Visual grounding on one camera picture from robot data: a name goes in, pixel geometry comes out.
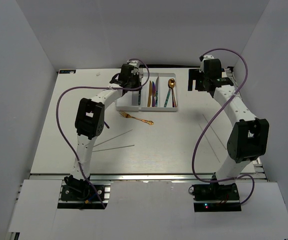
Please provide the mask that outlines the silver fork teal handle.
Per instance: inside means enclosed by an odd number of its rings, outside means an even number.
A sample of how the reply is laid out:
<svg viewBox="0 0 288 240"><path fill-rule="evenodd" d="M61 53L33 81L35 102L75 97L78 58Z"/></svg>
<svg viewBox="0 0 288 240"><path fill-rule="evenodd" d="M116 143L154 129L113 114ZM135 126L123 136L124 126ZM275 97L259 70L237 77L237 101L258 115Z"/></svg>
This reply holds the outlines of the silver fork teal handle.
<svg viewBox="0 0 288 240"><path fill-rule="evenodd" d="M142 85L142 78L143 78L143 67L139 66L139 71L138 71L138 75L139 75L139 84L140 86ZM141 89L138 90L138 106L141 105Z"/></svg>

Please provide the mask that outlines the gold knife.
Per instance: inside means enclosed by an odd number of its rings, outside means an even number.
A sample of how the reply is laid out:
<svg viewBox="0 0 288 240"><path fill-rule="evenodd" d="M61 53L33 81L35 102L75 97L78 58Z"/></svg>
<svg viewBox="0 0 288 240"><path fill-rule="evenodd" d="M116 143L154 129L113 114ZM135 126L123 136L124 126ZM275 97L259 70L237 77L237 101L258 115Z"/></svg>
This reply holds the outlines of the gold knife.
<svg viewBox="0 0 288 240"><path fill-rule="evenodd" d="M151 107L151 103L152 103L152 81L149 81L149 91L148 91L147 106Z"/></svg>

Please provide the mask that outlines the purple iridescent knife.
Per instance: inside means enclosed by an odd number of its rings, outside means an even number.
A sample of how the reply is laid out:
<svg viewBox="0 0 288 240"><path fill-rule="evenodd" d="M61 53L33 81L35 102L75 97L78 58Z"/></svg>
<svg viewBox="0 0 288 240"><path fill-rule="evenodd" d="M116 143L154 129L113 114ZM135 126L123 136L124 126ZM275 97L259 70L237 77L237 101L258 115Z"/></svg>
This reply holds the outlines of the purple iridescent knife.
<svg viewBox="0 0 288 240"><path fill-rule="evenodd" d="M156 85L155 82L152 82L152 107L156 105Z"/></svg>

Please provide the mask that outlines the silver knife teal handle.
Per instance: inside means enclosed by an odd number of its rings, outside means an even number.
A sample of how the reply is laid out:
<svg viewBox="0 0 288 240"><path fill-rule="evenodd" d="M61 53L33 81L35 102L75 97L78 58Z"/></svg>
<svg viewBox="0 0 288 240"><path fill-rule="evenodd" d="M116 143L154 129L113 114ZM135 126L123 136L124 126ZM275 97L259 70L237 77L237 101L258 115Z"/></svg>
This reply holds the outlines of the silver knife teal handle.
<svg viewBox="0 0 288 240"><path fill-rule="evenodd" d="M158 107L158 87L159 87L159 77L155 81L155 107Z"/></svg>

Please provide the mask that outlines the gold spoon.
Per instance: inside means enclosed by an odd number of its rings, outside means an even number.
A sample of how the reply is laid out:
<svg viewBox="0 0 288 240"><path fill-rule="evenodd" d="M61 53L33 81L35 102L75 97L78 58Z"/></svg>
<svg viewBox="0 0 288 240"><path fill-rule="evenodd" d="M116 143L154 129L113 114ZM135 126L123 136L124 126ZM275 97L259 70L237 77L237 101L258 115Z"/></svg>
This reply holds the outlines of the gold spoon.
<svg viewBox="0 0 288 240"><path fill-rule="evenodd" d="M175 79L170 78L170 79L168 80L168 86L169 86L169 88L171 88L171 90L172 90L172 103L173 103L173 107L174 107L174 102L173 102L173 90L174 90L174 88L175 88L175 86L176 86Z"/></svg>

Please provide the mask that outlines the purple iridescent spoon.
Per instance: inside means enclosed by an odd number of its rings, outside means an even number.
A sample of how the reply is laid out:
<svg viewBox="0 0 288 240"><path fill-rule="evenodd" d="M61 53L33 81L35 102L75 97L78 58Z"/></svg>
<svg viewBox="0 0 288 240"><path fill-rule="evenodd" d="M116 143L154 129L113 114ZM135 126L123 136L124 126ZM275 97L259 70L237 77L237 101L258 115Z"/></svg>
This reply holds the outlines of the purple iridescent spoon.
<svg viewBox="0 0 288 240"><path fill-rule="evenodd" d="M173 90L173 102L174 102L174 107L177 108L178 107L178 100L177 100L176 89Z"/></svg>

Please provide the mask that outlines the silver spoon teal handle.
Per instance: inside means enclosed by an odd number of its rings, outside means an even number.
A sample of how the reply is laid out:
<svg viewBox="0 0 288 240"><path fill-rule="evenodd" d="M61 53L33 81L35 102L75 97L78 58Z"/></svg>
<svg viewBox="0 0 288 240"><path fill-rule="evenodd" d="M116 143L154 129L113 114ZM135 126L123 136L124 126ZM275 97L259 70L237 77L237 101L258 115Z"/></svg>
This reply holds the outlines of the silver spoon teal handle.
<svg viewBox="0 0 288 240"><path fill-rule="evenodd" d="M168 92L167 92L167 95L166 95L166 99L165 99L165 102L164 102L164 105L163 105L164 108L166 108L166 107L168 106L168 102L169 102L171 93L172 93L171 88L168 88Z"/></svg>

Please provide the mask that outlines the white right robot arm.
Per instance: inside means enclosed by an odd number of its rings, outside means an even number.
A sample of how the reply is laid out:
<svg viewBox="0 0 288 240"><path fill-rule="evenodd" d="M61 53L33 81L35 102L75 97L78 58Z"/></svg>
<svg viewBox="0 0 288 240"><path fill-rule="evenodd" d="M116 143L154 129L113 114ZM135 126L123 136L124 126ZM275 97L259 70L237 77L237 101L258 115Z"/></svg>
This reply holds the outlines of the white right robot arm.
<svg viewBox="0 0 288 240"><path fill-rule="evenodd" d="M235 183L247 165L265 154L269 123L248 109L229 77L222 77L219 59L202 56L199 72L198 90L208 92L220 104L220 111L225 112L232 125L226 146L227 158L209 181L212 184L210 195L219 200L228 193L226 185Z"/></svg>

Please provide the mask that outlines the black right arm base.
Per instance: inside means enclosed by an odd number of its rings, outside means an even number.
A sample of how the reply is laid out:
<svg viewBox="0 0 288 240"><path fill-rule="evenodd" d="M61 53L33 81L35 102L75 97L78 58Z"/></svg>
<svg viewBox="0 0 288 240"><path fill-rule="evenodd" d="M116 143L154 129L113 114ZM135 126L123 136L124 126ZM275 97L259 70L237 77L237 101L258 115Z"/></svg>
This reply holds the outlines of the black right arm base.
<svg viewBox="0 0 288 240"><path fill-rule="evenodd" d="M195 213L240 212L237 185L194 184L188 193L193 196Z"/></svg>

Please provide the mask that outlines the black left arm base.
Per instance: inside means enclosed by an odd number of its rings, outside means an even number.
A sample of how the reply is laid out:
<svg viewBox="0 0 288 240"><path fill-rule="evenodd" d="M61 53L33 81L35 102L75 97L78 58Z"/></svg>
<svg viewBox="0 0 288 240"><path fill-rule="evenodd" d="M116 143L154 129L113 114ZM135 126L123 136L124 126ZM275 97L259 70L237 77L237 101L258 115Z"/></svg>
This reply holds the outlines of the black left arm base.
<svg viewBox="0 0 288 240"><path fill-rule="evenodd" d="M105 184L95 184L97 193L99 194L103 204L107 206L110 186ZM71 209L71 210L103 210L103 206L98 199L97 194L91 186L87 186L83 193L76 191L68 187L66 184L62 184L58 209Z"/></svg>

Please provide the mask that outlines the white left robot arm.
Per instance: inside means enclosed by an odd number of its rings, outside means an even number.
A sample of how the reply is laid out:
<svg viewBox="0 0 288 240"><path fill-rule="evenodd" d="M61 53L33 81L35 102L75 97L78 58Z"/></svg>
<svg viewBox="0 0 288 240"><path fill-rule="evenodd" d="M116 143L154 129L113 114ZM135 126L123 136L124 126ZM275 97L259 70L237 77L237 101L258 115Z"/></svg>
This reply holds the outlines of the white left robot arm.
<svg viewBox="0 0 288 240"><path fill-rule="evenodd" d="M84 180L90 177L90 160L97 137L104 129L105 109L121 98L127 89L136 89L141 85L142 68L138 60L129 60L121 67L117 79L109 82L105 89L88 99L80 100L75 128L77 130L77 157L71 172L73 178Z"/></svg>

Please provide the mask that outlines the gold ornate fork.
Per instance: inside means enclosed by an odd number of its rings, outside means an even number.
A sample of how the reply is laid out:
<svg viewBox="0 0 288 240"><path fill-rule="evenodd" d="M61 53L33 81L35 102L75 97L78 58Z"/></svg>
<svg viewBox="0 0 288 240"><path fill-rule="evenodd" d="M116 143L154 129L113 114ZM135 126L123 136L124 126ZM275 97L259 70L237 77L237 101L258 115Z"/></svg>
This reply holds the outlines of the gold ornate fork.
<svg viewBox="0 0 288 240"><path fill-rule="evenodd" d="M135 119L135 120L138 120L138 121L141 121L143 123L146 123L146 124L149 124L149 125L154 125L154 122L151 121L151 120L146 120L146 119L141 119L141 118L138 118L138 117L134 117L134 116L131 116L130 114L124 112L124 111L119 111L119 114L124 117L124 118L127 118L127 119Z"/></svg>

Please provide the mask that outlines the white divided cutlery tray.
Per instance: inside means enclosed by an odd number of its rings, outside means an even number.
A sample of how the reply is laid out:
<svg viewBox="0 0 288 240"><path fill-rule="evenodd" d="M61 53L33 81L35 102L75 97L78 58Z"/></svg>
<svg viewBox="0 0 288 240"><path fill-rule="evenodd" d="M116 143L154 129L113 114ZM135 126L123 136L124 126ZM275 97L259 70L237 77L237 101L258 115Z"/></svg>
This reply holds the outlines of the white divided cutlery tray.
<svg viewBox="0 0 288 240"><path fill-rule="evenodd" d="M125 112L176 112L178 100L174 73L144 73L139 92L132 91L116 100L118 111Z"/></svg>

